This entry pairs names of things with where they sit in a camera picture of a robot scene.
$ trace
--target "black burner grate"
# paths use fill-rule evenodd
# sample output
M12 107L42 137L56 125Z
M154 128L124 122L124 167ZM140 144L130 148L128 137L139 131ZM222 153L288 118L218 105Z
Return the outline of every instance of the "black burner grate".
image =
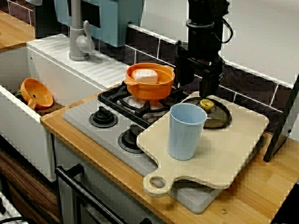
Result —
M120 86L115 87L113 89L110 89L108 91L105 91L103 93L100 93L98 95L98 100L107 106L111 107L118 113L122 114L123 116L129 118L133 122L141 125L144 128L149 127L152 125L156 120L149 122L148 120L142 118L145 114L148 113L160 113L164 111L169 111L169 109L181 102L183 99L185 99L188 95L183 92L183 89L172 89L171 94L162 100L159 100L159 103L163 106L163 108L151 110L150 108L150 102L147 101L143 107L137 108L132 105L129 105L126 103L123 99L130 97L131 94L127 90L127 85L123 82Z

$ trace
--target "lid knob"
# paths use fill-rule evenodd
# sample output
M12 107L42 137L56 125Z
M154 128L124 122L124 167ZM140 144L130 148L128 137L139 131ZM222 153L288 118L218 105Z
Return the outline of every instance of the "lid knob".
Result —
M208 99L203 99L200 102L200 105L201 105L202 109L204 109L204 110L210 110L211 108L214 107L214 103Z

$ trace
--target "wooden cutting board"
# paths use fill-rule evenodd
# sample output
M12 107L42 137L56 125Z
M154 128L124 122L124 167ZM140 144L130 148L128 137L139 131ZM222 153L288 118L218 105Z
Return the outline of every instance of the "wooden cutting board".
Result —
M190 97L198 97L195 92ZM137 137L137 145L150 156L158 168L143 180L144 191L153 197L168 194L172 184L186 179L214 189L227 189L241 171L259 141L269 120L267 117L215 96L209 98L224 104L232 115L232 123L221 130L203 130L195 155L188 161L172 158L167 152L169 113ZM153 187L151 179L164 182Z

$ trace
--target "wooden countertop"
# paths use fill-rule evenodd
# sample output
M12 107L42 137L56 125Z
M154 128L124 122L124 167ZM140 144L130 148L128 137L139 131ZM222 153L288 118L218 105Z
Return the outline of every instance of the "wooden countertop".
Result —
M25 47L34 37L33 26L0 11L0 53Z
M95 97L97 94L71 106ZM202 214L196 215L170 196L147 195L142 189L141 175L63 120L67 110L65 107L41 117L41 124L168 224L269 224L299 177L299 143L288 139L266 163L263 156L272 135L264 133L266 145L231 187L222 191Z

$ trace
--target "white sponge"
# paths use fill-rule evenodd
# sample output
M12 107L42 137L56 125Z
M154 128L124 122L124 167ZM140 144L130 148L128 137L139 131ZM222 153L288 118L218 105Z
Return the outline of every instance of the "white sponge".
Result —
M131 78L140 83L157 84L158 73L152 69L136 69L132 71Z

